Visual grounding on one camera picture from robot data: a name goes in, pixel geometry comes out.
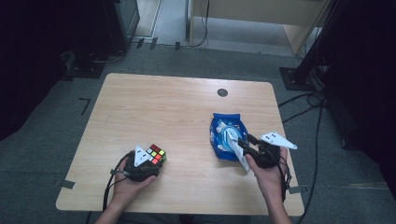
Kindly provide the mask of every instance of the background desk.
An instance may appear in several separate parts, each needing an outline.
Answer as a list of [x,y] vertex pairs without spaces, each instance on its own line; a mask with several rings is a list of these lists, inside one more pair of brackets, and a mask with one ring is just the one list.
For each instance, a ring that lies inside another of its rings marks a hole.
[[[228,96],[218,96],[220,88]],[[167,161],[127,211],[267,214],[253,173],[247,174],[239,162],[216,157],[209,142],[213,112],[240,113],[256,136],[271,131],[284,135],[269,83],[108,75],[66,177],[76,185],[61,190],[57,207],[100,211],[109,172],[120,158],[136,145],[156,144],[166,151]],[[291,157],[288,163],[296,186]],[[300,194],[287,194],[285,205],[291,216],[304,211]]]
[[[331,0],[212,0],[209,18],[284,24],[291,49],[297,54],[318,25]],[[205,17],[208,0],[191,0],[190,45],[193,17]]]

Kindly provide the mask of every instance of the person's right hand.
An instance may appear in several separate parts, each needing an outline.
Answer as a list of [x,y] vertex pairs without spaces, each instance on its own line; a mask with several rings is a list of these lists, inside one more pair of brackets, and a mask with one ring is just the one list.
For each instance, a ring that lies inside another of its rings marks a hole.
[[[288,160],[288,150],[281,147],[280,156]],[[254,159],[250,155],[246,155],[247,164],[253,171],[257,178],[257,183],[259,184],[260,191],[265,200],[278,198],[282,200],[282,188],[281,188],[281,174],[277,166],[268,169],[262,169],[259,167]],[[282,169],[283,175],[286,173],[287,167],[282,164],[285,163],[280,159],[280,167]]]

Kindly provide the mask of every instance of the blue package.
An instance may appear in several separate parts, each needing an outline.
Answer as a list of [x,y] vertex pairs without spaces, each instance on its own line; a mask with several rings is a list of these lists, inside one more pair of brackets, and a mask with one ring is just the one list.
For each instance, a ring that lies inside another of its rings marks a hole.
[[215,150],[216,156],[221,160],[239,161],[233,150],[227,144],[225,130],[233,129],[238,137],[247,141],[248,130],[241,121],[240,114],[213,113],[210,124],[210,144]]

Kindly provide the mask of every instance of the black hand-mounted device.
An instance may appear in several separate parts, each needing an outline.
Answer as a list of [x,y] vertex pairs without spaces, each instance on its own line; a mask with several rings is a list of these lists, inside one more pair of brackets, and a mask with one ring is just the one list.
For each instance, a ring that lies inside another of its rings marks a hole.
[[[247,135],[247,140],[249,141],[249,143],[251,143],[254,146],[257,146],[259,150],[250,147],[248,143],[246,143],[241,138],[238,138],[238,146],[244,149],[244,156],[246,154],[249,154],[254,159],[256,164],[262,169],[269,169],[277,166],[281,175],[280,179],[281,179],[281,188],[282,188],[282,200],[285,201],[286,190],[290,187],[291,175],[286,160],[280,156],[280,145],[282,145],[282,143],[286,143],[284,142],[286,139],[284,139],[277,133],[269,133],[267,135],[263,135],[262,139],[258,140],[256,137],[254,137],[251,134]],[[283,174],[282,172],[280,163],[286,165],[287,167],[285,174]]]
[[[119,171],[121,163],[127,159],[123,171]],[[117,182],[111,184],[113,177],[116,173],[125,175],[125,178],[129,178],[135,182],[142,182],[152,175],[158,176],[160,168],[163,167],[163,163],[166,161],[166,153],[164,150],[155,146],[154,144],[146,151],[141,147],[136,147],[135,151],[130,151],[121,158],[114,170],[111,170],[111,177],[108,180],[105,195],[103,199],[103,211],[107,208],[107,198],[110,188]]]

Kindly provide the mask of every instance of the gray carpet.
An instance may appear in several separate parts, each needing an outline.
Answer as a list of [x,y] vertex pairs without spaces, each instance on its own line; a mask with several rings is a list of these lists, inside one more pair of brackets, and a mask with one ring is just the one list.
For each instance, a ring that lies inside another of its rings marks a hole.
[[[0,223],[85,223],[86,212],[55,207],[60,192],[53,184],[65,178],[104,78],[109,73],[148,74],[265,81],[279,103],[301,92],[286,91],[279,66],[296,67],[301,59],[210,49],[134,46],[99,79],[59,81],[24,126],[0,142]],[[86,101],[92,99],[84,114]],[[305,98],[280,108],[282,119],[308,108]],[[315,166],[318,109],[285,124],[287,137],[299,146],[291,152],[301,186],[309,190]],[[304,203],[309,192],[303,193]],[[340,147],[332,115],[322,112],[318,139],[318,178],[303,223],[395,223],[396,203],[378,166],[360,151]],[[91,223],[99,216],[94,213]],[[254,217],[252,223],[267,223]]]

